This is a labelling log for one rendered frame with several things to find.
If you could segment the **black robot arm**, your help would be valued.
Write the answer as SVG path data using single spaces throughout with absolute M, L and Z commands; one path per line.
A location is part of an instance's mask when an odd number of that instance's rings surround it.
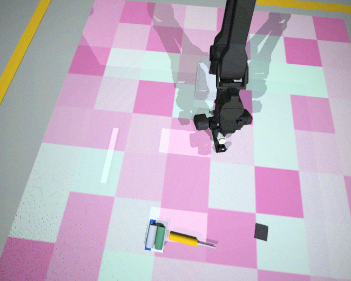
M 227 0 L 221 31 L 210 46 L 210 71 L 216 75 L 220 110 L 215 121 L 221 134 L 235 133 L 244 126 L 244 106 L 239 96 L 249 82 L 245 51 L 256 0 Z M 220 81 L 219 81 L 220 78 Z M 235 82 L 240 80 L 242 82 Z

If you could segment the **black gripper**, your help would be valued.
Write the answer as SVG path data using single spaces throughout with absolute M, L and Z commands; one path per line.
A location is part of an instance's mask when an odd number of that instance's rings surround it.
M 217 103 L 216 99 L 214 100 L 215 102 L 215 110 L 213 110 L 214 116 L 213 117 L 206 117 L 205 113 L 204 114 L 198 114 L 193 117 L 193 121 L 196 127 L 196 130 L 207 130 L 208 128 L 210 130 L 213 130 L 214 136 L 217 139 L 218 136 L 218 123 L 215 121 L 216 114 L 220 110 L 219 103 Z M 240 116 L 243 117 L 245 122 L 244 125 L 249 125 L 252 124 L 253 117 L 252 115 L 248 112 L 247 109 L 244 109 L 243 114 Z

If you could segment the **dark grey square tile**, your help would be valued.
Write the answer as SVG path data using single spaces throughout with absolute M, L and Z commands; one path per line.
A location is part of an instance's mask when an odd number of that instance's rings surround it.
M 267 236 L 268 236 L 268 226 L 264 226 L 256 223 L 254 238 L 267 241 Z

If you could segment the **white cylindrical battery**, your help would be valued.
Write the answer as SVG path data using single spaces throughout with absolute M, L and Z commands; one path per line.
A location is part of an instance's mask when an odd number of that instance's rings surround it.
M 218 129 L 218 136 L 217 136 L 217 140 L 220 144 L 224 144 L 226 142 L 223 134 L 220 133 L 220 129 Z

